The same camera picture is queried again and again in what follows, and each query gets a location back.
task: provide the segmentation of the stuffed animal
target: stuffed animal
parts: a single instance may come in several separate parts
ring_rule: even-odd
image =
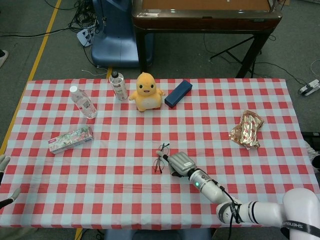
[[[157,88],[154,77],[146,72],[141,73],[136,81],[136,91],[130,96],[135,100],[136,107],[140,112],[147,109],[160,108],[164,91]]]

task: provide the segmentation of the plastic water bottle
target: plastic water bottle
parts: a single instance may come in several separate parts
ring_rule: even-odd
[[[88,119],[94,119],[97,116],[97,109],[91,102],[85,91],[80,90],[77,86],[70,87],[71,99],[79,110]]]
[[[119,100],[125,100],[128,98],[128,91],[126,88],[124,76],[121,73],[113,71],[111,73],[111,76],[109,77],[109,81],[112,85],[114,94]]]

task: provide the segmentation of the navy blue box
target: navy blue box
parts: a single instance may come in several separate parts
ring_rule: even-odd
[[[164,103],[173,108],[192,89],[192,84],[183,80],[165,99]]]

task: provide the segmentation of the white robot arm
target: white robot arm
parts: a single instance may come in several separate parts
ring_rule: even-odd
[[[291,240],[320,239],[320,201],[305,188],[295,188],[285,193],[283,204],[249,202],[242,204],[230,196],[223,186],[211,179],[184,152],[167,156],[157,154],[169,163],[171,174],[189,177],[189,181],[212,203],[218,204],[216,213],[221,222],[229,224],[254,223],[281,228]]]

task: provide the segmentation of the floor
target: floor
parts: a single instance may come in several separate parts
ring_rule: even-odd
[[[55,0],[48,0],[55,5]],[[61,8],[73,6],[73,1],[62,0]],[[42,0],[0,1],[0,35],[34,35],[46,31],[53,9]],[[276,40],[268,40],[258,56],[258,62],[269,62],[285,68],[296,78],[311,82],[317,77],[310,71],[310,64],[320,59],[320,4],[302,0],[292,0],[283,8],[283,18],[273,35]],[[74,10],[59,10],[52,30],[65,28],[72,20]],[[221,57],[209,61],[212,53],[246,39],[246,35],[224,34],[157,34],[155,36],[154,62],[149,72],[155,78],[228,78],[234,77],[240,68],[238,63],[228,63]],[[39,38],[0,37],[0,49],[8,50],[9,57],[0,68],[0,96],[5,100],[1,108],[0,143],[14,115],[15,108],[24,90],[27,79],[42,44]],[[232,52],[243,56],[248,44]],[[314,71],[320,74],[320,63],[314,64]],[[94,68],[86,59],[76,34],[69,30],[51,35],[43,51],[34,74],[34,80],[93,78],[89,73],[103,74],[104,69]],[[125,78],[135,79],[137,68],[116,68]],[[255,72],[260,76],[284,78],[287,80],[294,109],[300,128],[304,132],[320,132],[320,91],[308,97],[297,93],[301,87],[282,69],[269,64],[257,64]],[[25,236],[24,240],[73,239],[75,229],[40,229]],[[90,230],[86,239],[95,239],[96,231]],[[215,239],[226,239],[227,229],[219,229]],[[235,228],[232,239],[284,239],[275,228]]]

